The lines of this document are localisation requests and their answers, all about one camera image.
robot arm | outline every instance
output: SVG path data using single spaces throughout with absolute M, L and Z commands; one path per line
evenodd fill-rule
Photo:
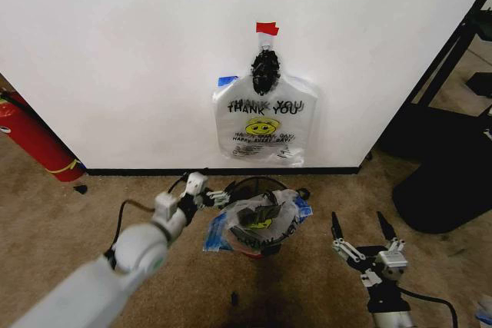
M 408 265 L 401 251 L 404 240 L 399 240 L 393 227 L 377 212 L 386 247 L 354 247 L 342 234 L 335 212 L 331 214 L 334 241 L 332 247 L 361 273 L 361 282 L 369 293 L 367 309 L 372 313 L 377 328 L 410 328 L 415 326 L 410 317 L 410 306 L 401 298 L 398 281 Z
M 12 328 L 109 326 L 128 298 L 164 264 L 168 248 L 202 204 L 206 183 L 207 177 L 194 172 L 180 199 L 159 194 L 151 221 L 126 228 L 112 246 L 115 270 L 103 255 L 80 266 Z

white wall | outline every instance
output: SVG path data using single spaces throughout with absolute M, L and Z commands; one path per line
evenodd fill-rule
M 474 0 L 0 0 L 0 71 L 92 168 L 250 167 L 211 93 L 280 26 L 323 94 L 306 166 L 358 166 Z

small black debris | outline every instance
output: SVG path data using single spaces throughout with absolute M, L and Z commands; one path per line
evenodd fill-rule
M 74 186 L 74 190 L 83 195 L 87 192 L 87 186 L 85 186 L 84 184 Z
M 239 304 L 239 295 L 234 291 L 231 293 L 231 304 L 237 306 Z

blue tape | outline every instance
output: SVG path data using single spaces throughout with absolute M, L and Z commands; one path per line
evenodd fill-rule
M 304 222 L 304 219 L 313 215 L 313 209 L 308 205 L 308 203 L 300 196 L 297 196 L 295 199 L 295 204 L 299 209 L 299 221 L 300 223 Z
M 232 250 L 232 247 L 228 242 L 222 238 L 226 218 L 227 214 L 222 213 L 212 220 L 210 227 L 208 228 L 207 239 L 205 240 L 203 251 L 219 251 L 220 249 Z
M 218 86 L 225 86 L 230 84 L 233 80 L 238 78 L 238 76 L 227 76 L 227 77 L 219 77 L 218 78 Z

black cable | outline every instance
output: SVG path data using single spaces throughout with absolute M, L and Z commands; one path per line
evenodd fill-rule
M 111 246 L 104 253 L 104 256 L 108 259 L 108 261 L 111 264 L 111 267 L 113 269 L 116 267 L 116 259 L 115 259 L 115 252 L 113 251 L 113 245 L 116 244 L 116 241 L 118 241 L 118 237 L 120 236 L 121 222 L 123 221 L 123 210 L 125 209 L 126 204 L 133 205 L 134 207 L 137 207 L 138 209 L 146 211 L 148 213 L 154 212 L 153 208 L 146 207 L 145 205 L 142 205 L 142 204 L 140 204 L 137 201 L 132 200 L 132 199 L 127 199 L 121 203 L 120 211 L 118 214 L 118 223 L 116 225 L 115 236 L 113 237 L 113 241 L 111 242 Z
M 123 220 L 123 210 L 125 209 L 125 205 L 126 204 L 130 204 L 130 205 L 133 205 L 134 207 L 137 207 L 138 209 L 140 210 L 143 210 L 143 211 L 146 211 L 148 213 L 153 213 L 154 212 L 154 209 L 151 208 L 151 207 L 146 207 L 140 203 L 138 203 L 137 201 L 135 200 L 132 200 L 132 199 L 127 199 L 125 201 L 123 201 L 121 203 L 121 206 L 120 206 L 120 212 L 118 214 L 118 224 L 116 225 L 116 232 L 115 232 L 115 237 L 113 238 L 113 242 L 111 243 L 111 245 L 113 246 L 114 244 L 116 244 L 116 241 L 118 241 L 118 237 L 120 235 L 120 229 L 121 229 L 121 221 Z
M 449 307 L 449 310 L 451 311 L 451 317 L 453 319 L 453 328 L 458 328 L 458 315 L 456 314 L 456 310 L 454 309 L 453 305 L 446 300 L 438 299 L 436 297 L 429 297 L 425 295 L 420 295 L 415 292 L 410 292 L 405 290 L 404 288 L 398 287 L 399 291 L 404 293 L 405 295 L 408 295 L 410 297 L 414 297 L 416 299 L 421 299 L 425 301 L 431 301 L 432 303 L 443 303 L 447 307 Z
M 174 188 L 176 187 L 177 184 L 179 184 L 182 180 L 184 180 L 188 176 L 188 173 L 183 174 L 181 177 L 179 177 L 170 187 L 168 190 L 168 194 L 170 194 Z

